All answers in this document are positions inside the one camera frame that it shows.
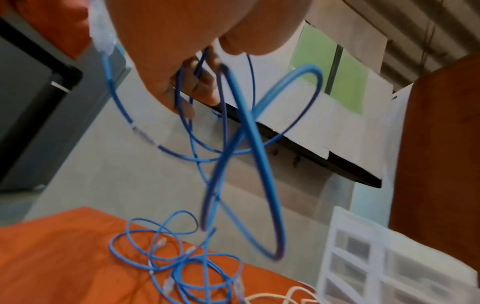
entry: floor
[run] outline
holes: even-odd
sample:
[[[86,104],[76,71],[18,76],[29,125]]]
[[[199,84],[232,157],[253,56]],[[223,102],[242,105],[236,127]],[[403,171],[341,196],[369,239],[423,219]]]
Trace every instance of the floor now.
[[[189,154],[186,132],[176,115],[165,110],[144,89],[132,71],[118,90],[131,115],[166,147]],[[196,105],[194,130],[207,143],[221,147],[221,121],[203,105]],[[237,124],[230,122],[230,129]],[[268,147],[275,185],[282,202],[287,231],[287,254],[271,262],[244,240],[220,210],[218,228],[210,248],[232,253],[243,261],[314,285],[322,260],[328,223],[334,206],[350,207],[354,183],[308,160],[293,167],[295,155],[282,147]],[[205,166],[210,173],[213,166]],[[79,141],[26,220],[90,206],[121,218],[146,217],[162,221],[186,209],[199,214],[205,186],[196,166],[167,156],[136,136],[112,101],[101,111]],[[249,229],[273,249],[270,213],[252,158],[229,163],[222,197]],[[171,227],[189,229],[193,223],[179,218]],[[201,234],[184,240],[200,243]]]

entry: ceiling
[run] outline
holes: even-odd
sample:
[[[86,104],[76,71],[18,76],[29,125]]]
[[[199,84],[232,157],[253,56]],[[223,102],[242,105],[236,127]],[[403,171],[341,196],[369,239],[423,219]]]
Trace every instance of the ceiling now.
[[[480,49],[480,0],[343,0],[388,38],[380,74],[402,88]]]

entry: orange tabletop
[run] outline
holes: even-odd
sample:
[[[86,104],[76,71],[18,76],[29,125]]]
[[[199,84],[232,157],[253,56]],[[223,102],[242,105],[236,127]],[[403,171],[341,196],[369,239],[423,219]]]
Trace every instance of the orange tabletop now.
[[[46,218],[0,229],[0,303],[165,303],[154,287],[149,273],[133,268],[108,249],[113,236],[125,231],[126,221],[83,207]],[[148,249],[153,233],[133,234],[139,246]],[[191,244],[183,243],[188,248]],[[178,244],[169,241],[156,252],[162,257],[178,254]],[[138,262],[146,263],[126,237],[115,248]],[[212,257],[228,275],[239,263],[228,257]],[[160,283],[170,272],[160,272]],[[220,276],[209,272],[210,283]],[[292,286],[301,285],[274,272],[244,264],[242,281],[245,295],[269,292],[285,295]],[[189,264],[183,271],[186,283],[202,285],[200,265]],[[172,297],[180,300],[177,292]],[[224,298],[224,292],[212,293],[212,299]],[[299,291],[293,299],[300,303],[310,298]],[[259,298],[252,304],[281,303],[281,299]]]

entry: hand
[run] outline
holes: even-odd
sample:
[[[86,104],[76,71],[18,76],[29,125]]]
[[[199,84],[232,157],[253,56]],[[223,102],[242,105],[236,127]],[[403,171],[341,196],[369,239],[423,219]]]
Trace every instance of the hand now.
[[[214,77],[193,75],[193,56],[219,38],[232,55],[264,55],[282,46],[299,26],[312,0],[106,0],[118,37],[147,90],[173,112],[172,84],[182,63],[181,90],[207,104],[219,103]],[[216,71],[213,49],[207,64]],[[185,116],[194,111],[183,102]]]

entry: brown wooden panel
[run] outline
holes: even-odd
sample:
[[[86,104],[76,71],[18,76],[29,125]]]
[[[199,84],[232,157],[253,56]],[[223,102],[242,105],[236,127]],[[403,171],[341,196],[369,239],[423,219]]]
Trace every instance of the brown wooden panel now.
[[[480,271],[480,53],[413,86],[389,227]]]

